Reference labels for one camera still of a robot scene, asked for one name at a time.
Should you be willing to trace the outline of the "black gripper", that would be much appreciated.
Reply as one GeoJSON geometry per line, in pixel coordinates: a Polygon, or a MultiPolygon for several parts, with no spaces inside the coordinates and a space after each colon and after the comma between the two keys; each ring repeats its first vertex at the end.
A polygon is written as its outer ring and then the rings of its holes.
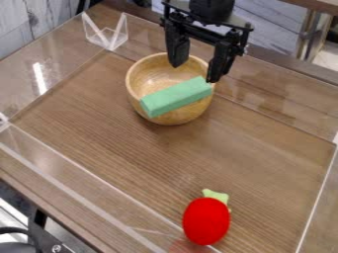
{"type": "Polygon", "coordinates": [[[235,0],[163,0],[168,62],[180,67],[188,59],[190,40],[215,45],[206,81],[215,83],[243,55],[254,25],[234,14],[235,0]]]}

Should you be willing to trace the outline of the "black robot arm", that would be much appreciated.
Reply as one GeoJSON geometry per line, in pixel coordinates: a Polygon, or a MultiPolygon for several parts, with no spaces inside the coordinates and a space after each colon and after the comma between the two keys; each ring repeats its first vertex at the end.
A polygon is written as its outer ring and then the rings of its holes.
{"type": "Polygon", "coordinates": [[[218,82],[246,53],[254,25],[232,14],[235,0],[163,0],[163,5],[168,63],[178,68],[187,62],[190,39],[212,45],[206,81],[218,82]]]}

